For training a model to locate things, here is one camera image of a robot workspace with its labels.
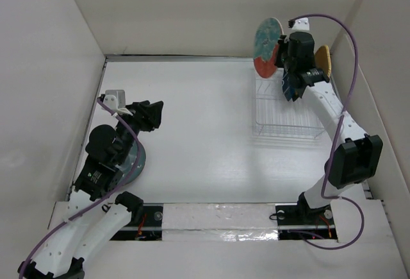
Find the red teal floral plate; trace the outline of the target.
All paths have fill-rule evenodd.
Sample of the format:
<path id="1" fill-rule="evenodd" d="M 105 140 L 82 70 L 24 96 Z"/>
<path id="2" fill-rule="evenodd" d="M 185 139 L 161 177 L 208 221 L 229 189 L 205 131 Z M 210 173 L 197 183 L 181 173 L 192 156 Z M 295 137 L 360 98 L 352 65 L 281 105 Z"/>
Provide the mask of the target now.
<path id="1" fill-rule="evenodd" d="M 283 34 L 280 21 L 274 17 L 263 20 L 254 36 L 253 63 L 256 72 L 262 78 L 271 77 L 277 70 L 275 58 L 277 42 Z"/>

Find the grey-green round plate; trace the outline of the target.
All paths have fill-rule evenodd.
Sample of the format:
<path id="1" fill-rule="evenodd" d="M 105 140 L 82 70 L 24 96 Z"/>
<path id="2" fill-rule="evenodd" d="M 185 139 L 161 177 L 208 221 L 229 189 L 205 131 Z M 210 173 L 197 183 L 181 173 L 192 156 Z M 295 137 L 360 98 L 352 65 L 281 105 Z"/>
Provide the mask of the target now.
<path id="1" fill-rule="evenodd" d="M 145 167 L 145 162 L 145 148 L 141 142 L 134 142 L 127 157 L 125 158 L 125 161 L 118 166 L 119 170 L 123 173 L 120 182 L 123 182 L 125 178 L 127 180 L 124 182 L 124 185 L 128 185 L 135 181 L 142 173 Z"/>

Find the dark blue leaf plate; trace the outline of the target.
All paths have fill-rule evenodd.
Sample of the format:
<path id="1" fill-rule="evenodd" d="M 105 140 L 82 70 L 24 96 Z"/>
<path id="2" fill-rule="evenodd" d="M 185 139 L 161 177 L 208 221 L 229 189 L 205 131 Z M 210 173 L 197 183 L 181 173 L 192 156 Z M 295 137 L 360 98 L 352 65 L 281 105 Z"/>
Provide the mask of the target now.
<path id="1" fill-rule="evenodd" d="M 299 83 L 300 80 L 296 74 L 284 69 L 282 91 L 287 101 L 296 101 L 299 98 L 296 91 Z"/>

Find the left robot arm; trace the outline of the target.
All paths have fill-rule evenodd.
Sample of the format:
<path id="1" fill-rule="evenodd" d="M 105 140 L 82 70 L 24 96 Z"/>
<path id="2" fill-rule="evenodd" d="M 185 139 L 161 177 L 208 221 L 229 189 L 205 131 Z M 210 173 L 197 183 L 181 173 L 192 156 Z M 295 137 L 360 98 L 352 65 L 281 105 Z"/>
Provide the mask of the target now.
<path id="1" fill-rule="evenodd" d="M 164 103 L 123 105 L 109 95 L 97 103 L 117 125 L 101 124 L 90 132 L 65 216 L 19 266 L 19 278 L 84 278 L 89 262 L 122 227 L 145 221 L 143 199 L 123 188 L 144 169 L 138 134 L 160 127 Z"/>

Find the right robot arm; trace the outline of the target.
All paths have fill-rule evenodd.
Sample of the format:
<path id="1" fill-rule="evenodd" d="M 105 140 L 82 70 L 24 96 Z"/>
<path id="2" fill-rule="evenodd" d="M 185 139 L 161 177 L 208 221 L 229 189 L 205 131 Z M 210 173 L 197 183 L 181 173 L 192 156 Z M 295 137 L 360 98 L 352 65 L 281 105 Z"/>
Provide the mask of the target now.
<path id="1" fill-rule="evenodd" d="M 278 40 L 275 66 L 283 70 L 283 94 L 287 101 L 302 100 L 315 113 L 332 138 L 325 174 L 299 196 L 296 216 L 311 223 L 332 199 L 376 173 L 382 139 L 369 135 L 344 109 L 335 94 L 326 65 L 315 60 L 310 33 L 296 31 Z"/>

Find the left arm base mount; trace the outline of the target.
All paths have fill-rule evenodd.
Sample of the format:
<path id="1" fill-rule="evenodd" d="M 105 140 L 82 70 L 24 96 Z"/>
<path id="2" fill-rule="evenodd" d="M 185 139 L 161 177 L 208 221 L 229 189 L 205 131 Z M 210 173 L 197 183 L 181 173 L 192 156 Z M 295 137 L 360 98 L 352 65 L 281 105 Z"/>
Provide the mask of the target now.
<path id="1" fill-rule="evenodd" d="M 163 204 L 144 203 L 130 192 L 120 193 L 114 204 L 131 211 L 131 221 L 114 234 L 111 241 L 161 241 Z"/>

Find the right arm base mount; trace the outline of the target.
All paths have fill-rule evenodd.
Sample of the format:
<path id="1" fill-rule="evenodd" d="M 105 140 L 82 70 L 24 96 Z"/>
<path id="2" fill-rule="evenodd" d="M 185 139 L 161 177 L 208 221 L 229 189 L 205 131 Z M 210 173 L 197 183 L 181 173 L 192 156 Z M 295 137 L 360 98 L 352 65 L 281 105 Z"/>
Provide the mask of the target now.
<path id="1" fill-rule="evenodd" d="M 281 241 L 337 239 L 330 204 L 311 210 L 302 195 L 296 203 L 276 205 L 269 220 L 277 223 Z"/>

